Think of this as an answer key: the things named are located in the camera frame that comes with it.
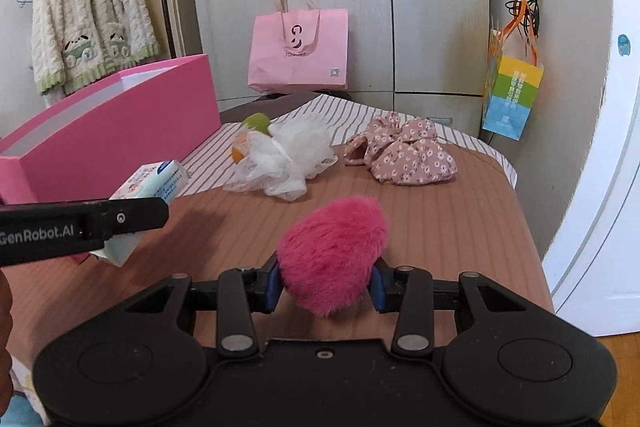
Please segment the person's left hand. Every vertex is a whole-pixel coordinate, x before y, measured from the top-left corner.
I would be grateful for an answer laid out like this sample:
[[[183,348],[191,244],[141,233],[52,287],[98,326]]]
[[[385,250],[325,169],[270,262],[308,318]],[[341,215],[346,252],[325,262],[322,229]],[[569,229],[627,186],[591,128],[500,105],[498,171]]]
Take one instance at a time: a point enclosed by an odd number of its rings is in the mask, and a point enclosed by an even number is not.
[[[6,413],[13,395],[12,358],[6,347],[13,326],[11,308],[12,294],[9,282],[0,272],[0,415]]]

